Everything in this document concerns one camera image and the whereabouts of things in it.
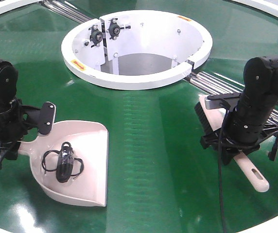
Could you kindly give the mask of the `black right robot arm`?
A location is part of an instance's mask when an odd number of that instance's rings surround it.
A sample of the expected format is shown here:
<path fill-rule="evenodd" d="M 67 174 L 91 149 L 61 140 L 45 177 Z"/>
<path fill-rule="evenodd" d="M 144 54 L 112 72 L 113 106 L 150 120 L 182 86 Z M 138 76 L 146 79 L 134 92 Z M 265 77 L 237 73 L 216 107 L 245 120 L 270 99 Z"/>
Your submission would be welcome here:
<path fill-rule="evenodd" d="M 212 146 L 221 153 L 224 165 L 239 152 L 250 154 L 260 149 L 260 144 L 271 136 L 275 142 L 268 157 L 275 160 L 278 150 L 278 126 L 267 124 L 278 101 L 278 58 L 256 57 L 250 59 L 243 71 L 244 90 L 237 94 L 210 95 L 209 100 L 218 108 L 226 109 L 221 126 L 215 130 L 209 124 L 204 107 L 197 103 L 195 112 L 204 128 L 200 144 Z"/>

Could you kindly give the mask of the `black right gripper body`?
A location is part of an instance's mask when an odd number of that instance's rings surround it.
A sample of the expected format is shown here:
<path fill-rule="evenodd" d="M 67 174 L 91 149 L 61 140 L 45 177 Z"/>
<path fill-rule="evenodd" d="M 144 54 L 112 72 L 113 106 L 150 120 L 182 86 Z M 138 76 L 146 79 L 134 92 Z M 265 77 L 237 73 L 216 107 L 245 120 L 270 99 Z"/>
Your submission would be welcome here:
<path fill-rule="evenodd" d="M 277 132 L 274 124 L 229 123 L 211 131 L 211 146 L 220 155 L 237 155 L 240 151 L 248 155 L 259 150 L 260 144 Z"/>

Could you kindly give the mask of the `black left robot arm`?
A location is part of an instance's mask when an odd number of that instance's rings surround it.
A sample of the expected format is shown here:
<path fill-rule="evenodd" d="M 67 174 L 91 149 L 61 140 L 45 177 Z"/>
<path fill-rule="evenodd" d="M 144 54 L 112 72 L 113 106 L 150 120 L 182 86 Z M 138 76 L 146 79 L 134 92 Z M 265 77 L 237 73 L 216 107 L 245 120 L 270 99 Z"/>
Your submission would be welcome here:
<path fill-rule="evenodd" d="M 45 102 L 41 108 L 24 105 L 16 97 L 18 71 L 0 59 L 0 169 L 3 159 L 16 160 L 20 142 L 28 131 L 48 135 L 54 124 L 56 106 Z"/>

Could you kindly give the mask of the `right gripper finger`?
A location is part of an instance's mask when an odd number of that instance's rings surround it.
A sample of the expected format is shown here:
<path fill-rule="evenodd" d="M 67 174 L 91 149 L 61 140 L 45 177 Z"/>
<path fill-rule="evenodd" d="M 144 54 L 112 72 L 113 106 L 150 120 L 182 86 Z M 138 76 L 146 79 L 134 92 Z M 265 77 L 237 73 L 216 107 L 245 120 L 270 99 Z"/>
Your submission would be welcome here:
<path fill-rule="evenodd" d="M 204 97 L 205 107 L 209 110 L 224 108 L 226 110 L 233 110 L 240 98 L 241 93 L 226 93 L 219 95 L 208 95 Z"/>
<path fill-rule="evenodd" d="M 226 143 L 224 139 L 219 139 L 216 135 L 204 135 L 200 139 L 200 144 L 203 149 L 212 147 L 215 151 L 219 152 L 221 149 L 221 161 L 224 165 L 228 165 L 231 160 L 239 154 L 239 149 Z"/>

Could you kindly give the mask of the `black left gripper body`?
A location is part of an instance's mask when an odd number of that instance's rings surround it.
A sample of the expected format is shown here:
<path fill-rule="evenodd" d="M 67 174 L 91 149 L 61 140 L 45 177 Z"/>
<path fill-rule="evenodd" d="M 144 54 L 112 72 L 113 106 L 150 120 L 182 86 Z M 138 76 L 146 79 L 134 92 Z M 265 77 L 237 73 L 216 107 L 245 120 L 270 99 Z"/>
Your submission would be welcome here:
<path fill-rule="evenodd" d="M 24 105 L 21 99 L 14 98 L 7 110 L 0 112 L 0 141 L 5 146 L 4 159 L 16 160 L 20 140 L 28 130 L 37 127 L 40 108 Z"/>

